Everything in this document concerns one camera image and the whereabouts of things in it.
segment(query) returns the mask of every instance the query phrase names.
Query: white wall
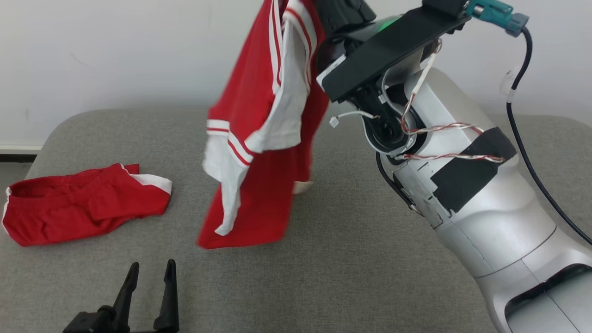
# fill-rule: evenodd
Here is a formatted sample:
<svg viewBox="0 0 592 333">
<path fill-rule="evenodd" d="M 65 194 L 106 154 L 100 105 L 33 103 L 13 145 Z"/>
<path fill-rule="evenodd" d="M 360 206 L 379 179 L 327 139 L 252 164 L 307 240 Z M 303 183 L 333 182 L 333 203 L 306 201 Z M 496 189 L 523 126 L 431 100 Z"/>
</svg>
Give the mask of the white wall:
<svg viewBox="0 0 592 333">
<path fill-rule="evenodd" d="M 142 104 L 210 105 L 219 96 L 261 0 L 0 0 L 0 148 L 42 145 L 64 119 Z M 368 0 L 380 17 L 419 0 Z M 590 0 L 565 8 L 512 0 L 532 17 L 532 69 L 516 112 L 592 125 Z M 505 73 L 524 41 L 473 20 L 445 37 L 436 66 L 487 111 L 503 112 Z"/>
</svg>

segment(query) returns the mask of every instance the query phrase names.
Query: gray fabric surface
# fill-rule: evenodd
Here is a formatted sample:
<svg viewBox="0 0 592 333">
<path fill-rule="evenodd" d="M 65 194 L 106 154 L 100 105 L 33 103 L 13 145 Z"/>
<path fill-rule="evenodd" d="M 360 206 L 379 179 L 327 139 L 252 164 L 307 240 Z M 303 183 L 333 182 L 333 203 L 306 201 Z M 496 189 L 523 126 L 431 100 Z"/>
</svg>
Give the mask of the gray fabric surface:
<svg viewBox="0 0 592 333">
<path fill-rule="evenodd" d="M 509 133 L 503 119 L 494 121 Z M 316 183 L 295 199 L 282 241 L 196 247 L 217 186 L 201 169 L 204 122 L 204 112 L 179 108 L 93 111 L 54 131 L 28 178 L 140 163 L 173 181 L 172 199 L 164 216 L 96 238 L 20 248 L 2 233 L 1 332 L 61 332 L 79 311 L 111 304 L 135 261 L 130 326 L 149 329 L 169 258 L 181 332 L 494 332 L 473 279 L 382 180 L 358 119 L 323 123 Z M 592 129 L 557 117 L 519 117 L 519 126 L 549 190 L 592 234 Z"/>
</svg>

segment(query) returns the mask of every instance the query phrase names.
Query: red garment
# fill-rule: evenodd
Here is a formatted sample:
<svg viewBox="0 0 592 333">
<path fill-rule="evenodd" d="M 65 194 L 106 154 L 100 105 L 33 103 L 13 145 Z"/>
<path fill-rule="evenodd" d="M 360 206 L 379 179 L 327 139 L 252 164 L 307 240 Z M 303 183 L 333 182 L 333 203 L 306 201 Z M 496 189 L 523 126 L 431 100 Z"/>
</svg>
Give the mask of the red garment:
<svg viewBox="0 0 592 333">
<path fill-rule="evenodd" d="M 204 248 L 279 240 L 295 182 L 310 180 L 313 137 L 329 104 L 314 80 L 324 33 L 313 0 L 289 0 L 283 20 L 277 5 L 263 3 L 208 115 L 204 169 L 221 186 L 197 240 Z"/>
<path fill-rule="evenodd" d="M 130 219 L 162 215 L 171 181 L 114 164 L 75 175 L 24 180 L 7 189 L 2 224 L 21 246 L 110 233 Z"/>
</svg>

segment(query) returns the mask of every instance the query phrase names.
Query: white label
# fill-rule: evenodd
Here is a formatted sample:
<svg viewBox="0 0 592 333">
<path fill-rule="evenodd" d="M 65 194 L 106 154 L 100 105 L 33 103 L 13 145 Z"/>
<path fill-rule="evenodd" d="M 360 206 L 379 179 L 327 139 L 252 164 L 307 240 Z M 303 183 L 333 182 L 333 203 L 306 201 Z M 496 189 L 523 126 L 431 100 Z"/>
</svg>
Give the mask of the white label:
<svg viewBox="0 0 592 333">
<path fill-rule="evenodd" d="M 329 67 L 327 67 L 327 69 L 317 76 L 317 83 L 319 86 L 321 86 L 323 91 L 325 91 L 325 88 L 323 87 L 323 79 L 327 77 L 329 73 L 333 72 L 339 65 L 341 65 L 341 63 L 344 62 L 346 58 L 347 57 L 345 55 L 341 55 L 341 57 L 337 58 L 337 60 L 335 60 L 331 65 L 329 65 Z"/>
</svg>

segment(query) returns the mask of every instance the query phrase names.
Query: folded red shorts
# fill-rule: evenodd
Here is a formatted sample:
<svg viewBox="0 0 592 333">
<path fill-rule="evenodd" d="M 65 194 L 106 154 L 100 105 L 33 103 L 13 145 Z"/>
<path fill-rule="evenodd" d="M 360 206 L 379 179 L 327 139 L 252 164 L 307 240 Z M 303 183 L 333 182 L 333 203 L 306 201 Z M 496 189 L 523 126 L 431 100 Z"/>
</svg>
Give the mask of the folded red shorts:
<svg viewBox="0 0 592 333">
<path fill-rule="evenodd" d="M 130 219 L 162 215 L 172 183 L 139 175 L 137 164 L 114 164 L 7 188 L 2 225 L 21 246 L 46 245 L 110 233 Z"/>
</svg>

